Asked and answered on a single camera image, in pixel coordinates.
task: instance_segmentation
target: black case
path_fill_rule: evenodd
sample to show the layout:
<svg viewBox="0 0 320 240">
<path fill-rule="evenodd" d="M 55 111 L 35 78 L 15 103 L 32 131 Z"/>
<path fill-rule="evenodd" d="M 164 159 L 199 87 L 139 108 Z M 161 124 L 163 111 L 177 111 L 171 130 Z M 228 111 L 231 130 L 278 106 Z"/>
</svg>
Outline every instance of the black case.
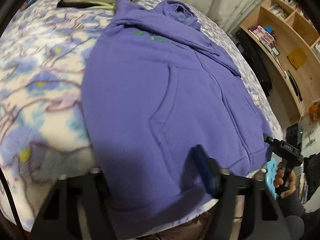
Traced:
<svg viewBox="0 0 320 240">
<path fill-rule="evenodd" d="M 303 128 L 298 123 L 295 123 L 287 128 L 285 139 L 287 143 L 296 147 L 297 149 L 302 149 L 302 135 Z"/>
<path fill-rule="evenodd" d="M 266 70 L 265 65 L 259 57 L 258 49 L 260 47 L 251 39 L 251 37 L 242 29 L 236 32 L 236 36 L 239 43 L 244 49 L 244 59 L 247 61 L 249 66 L 252 68 L 254 74 L 256 75 L 265 95 L 269 96 L 269 90 L 272 89 L 271 79 Z"/>
</svg>

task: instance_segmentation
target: brown fabric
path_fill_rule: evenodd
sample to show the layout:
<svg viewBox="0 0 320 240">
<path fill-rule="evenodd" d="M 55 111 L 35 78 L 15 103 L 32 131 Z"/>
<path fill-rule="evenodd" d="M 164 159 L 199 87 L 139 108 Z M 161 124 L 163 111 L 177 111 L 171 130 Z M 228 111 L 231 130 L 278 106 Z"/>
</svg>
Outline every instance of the brown fabric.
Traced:
<svg viewBox="0 0 320 240">
<path fill-rule="evenodd" d="M 151 236 L 140 237 L 143 240 L 200 240 L 213 217 L 216 206 L 195 219 L 174 228 Z"/>
<path fill-rule="evenodd" d="M 163 232 L 151 236 L 139 237 L 141 240 L 202 240 L 210 225 L 212 218 L 214 218 L 217 205 L 211 208 L 209 211 L 196 217 L 195 219 L 182 224 L 180 226 L 170 228 Z M 237 240 L 241 227 L 241 217 L 244 208 L 244 196 L 237 196 L 236 208 L 230 240 Z"/>
</svg>

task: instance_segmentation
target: dark sleeve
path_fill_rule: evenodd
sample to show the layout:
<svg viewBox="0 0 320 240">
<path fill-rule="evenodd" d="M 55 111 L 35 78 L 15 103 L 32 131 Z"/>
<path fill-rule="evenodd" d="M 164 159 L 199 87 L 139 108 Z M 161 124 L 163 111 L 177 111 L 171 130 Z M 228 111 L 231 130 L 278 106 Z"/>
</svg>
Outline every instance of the dark sleeve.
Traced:
<svg viewBox="0 0 320 240">
<path fill-rule="evenodd" d="M 306 214 L 306 210 L 298 198 L 297 191 L 293 192 L 286 198 L 279 198 L 278 204 L 284 217 L 292 215 L 302 217 Z"/>
<path fill-rule="evenodd" d="M 320 209 L 305 213 L 302 217 L 304 222 L 304 235 L 301 240 L 318 240 L 320 235 Z"/>
</svg>

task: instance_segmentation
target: zipper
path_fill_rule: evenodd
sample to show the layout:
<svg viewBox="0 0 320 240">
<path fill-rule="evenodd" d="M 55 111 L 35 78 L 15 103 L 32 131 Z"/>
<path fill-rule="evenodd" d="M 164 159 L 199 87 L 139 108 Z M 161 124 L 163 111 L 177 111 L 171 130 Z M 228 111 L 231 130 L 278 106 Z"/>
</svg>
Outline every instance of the zipper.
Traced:
<svg viewBox="0 0 320 240">
<path fill-rule="evenodd" d="M 238 136 L 239 136 L 239 139 L 240 139 L 240 141 L 241 141 L 241 144 L 242 144 L 242 146 L 244 147 L 245 152 L 247 153 L 248 160 L 249 160 L 249 170 L 248 170 L 248 173 L 249 173 L 249 171 L 250 171 L 251 168 L 252 168 L 252 160 L 251 160 L 251 157 L 250 157 L 250 154 L 249 154 L 249 148 L 248 148 L 247 144 L 245 143 L 244 139 L 242 138 L 241 133 L 240 133 L 239 130 L 238 130 L 238 127 L 237 127 L 237 125 L 236 125 L 236 120 L 234 119 L 234 117 L 233 117 L 233 115 L 232 115 L 232 113 L 231 113 L 231 111 L 230 111 L 230 108 L 229 108 L 229 106 L 228 106 L 228 103 L 225 102 L 225 101 L 223 100 L 223 98 L 222 98 L 222 90 L 221 90 L 221 87 L 220 87 L 218 81 L 216 80 L 216 78 L 214 77 L 214 75 L 212 75 L 212 74 L 209 73 L 208 71 L 207 71 L 207 73 L 210 75 L 211 79 L 212 79 L 212 80 L 214 81 L 214 83 L 217 85 L 217 87 L 218 87 L 218 89 L 219 89 L 219 92 L 220 92 L 221 100 L 223 101 L 224 106 L 225 106 L 226 109 L 228 110 L 228 113 L 229 113 L 229 115 L 230 115 L 230 117 L 231 117 L 231 119 L 232 119 L 232 122 L 233 122 L 234 127 L 235 127 L 235 129 L 236 129 L 236 132 L 237 132 L 237 134 L 238 134 Z"/>
</svg>

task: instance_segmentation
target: black clamp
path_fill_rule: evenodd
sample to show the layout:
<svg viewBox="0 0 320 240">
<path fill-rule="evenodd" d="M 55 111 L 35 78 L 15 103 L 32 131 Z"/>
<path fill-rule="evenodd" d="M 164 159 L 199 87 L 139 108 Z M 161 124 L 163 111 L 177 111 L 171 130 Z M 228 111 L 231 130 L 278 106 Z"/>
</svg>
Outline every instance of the black clamp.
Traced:
<svg viewBox="0 0 320 240">
<path fill-rule="evenodd" d="M 283 214 L 264 181 L 221 173 L 215 159 L 209 158 L 201 145 L 191 149 L 204 186 L 219 199 L 204 240 L 229 240 L 234 223 L 236 196 L 244 196 L 244 210 L 238 240 L 289 240 Z"/>
<path fill-rule="evenodd" d="M 289 175 L 294 167 L 300 166 L 303 162 L 303 156 L 301 151 L 289 143 L 281 140 L 277 140 L 263 134 L 264 141 L 272 147 L 272 151 L 282 158 L 282 170 L 284 171 L 283 181 L 284 184 L 276 188 L 276 193 L 281 195 L 288 190 Z"/>
</svg>

